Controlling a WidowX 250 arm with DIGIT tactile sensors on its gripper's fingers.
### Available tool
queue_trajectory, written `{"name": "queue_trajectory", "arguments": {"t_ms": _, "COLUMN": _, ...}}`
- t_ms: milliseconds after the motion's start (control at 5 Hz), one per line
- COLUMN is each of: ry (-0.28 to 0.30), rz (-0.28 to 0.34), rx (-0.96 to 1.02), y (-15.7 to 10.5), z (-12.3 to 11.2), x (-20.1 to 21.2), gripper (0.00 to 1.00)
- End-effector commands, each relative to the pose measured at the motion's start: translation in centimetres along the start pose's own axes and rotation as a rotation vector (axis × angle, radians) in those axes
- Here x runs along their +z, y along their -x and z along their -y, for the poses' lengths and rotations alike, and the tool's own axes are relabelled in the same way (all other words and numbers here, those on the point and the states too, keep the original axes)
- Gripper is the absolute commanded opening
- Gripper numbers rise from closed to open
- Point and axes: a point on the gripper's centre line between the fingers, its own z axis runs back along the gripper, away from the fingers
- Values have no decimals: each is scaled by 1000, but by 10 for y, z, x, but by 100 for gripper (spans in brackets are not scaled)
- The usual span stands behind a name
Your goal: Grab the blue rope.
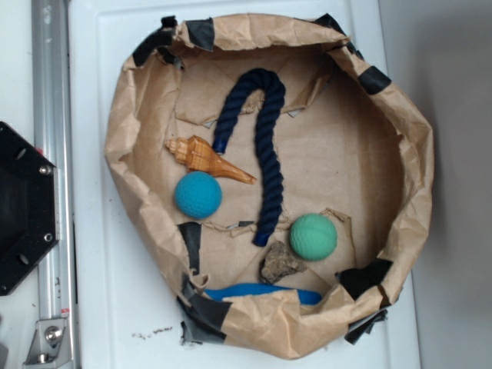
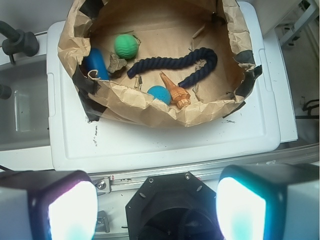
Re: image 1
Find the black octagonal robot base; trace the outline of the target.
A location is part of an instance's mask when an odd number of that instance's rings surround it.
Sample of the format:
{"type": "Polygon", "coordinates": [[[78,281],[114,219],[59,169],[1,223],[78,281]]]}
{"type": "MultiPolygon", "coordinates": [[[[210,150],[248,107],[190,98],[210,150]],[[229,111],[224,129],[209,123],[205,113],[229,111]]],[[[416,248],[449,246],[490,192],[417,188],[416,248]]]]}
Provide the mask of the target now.
{"type": "Polygon", "coordinates": [[[58,242],[56,167],[1,123],[1,296],[11,294],[58,242]]]}

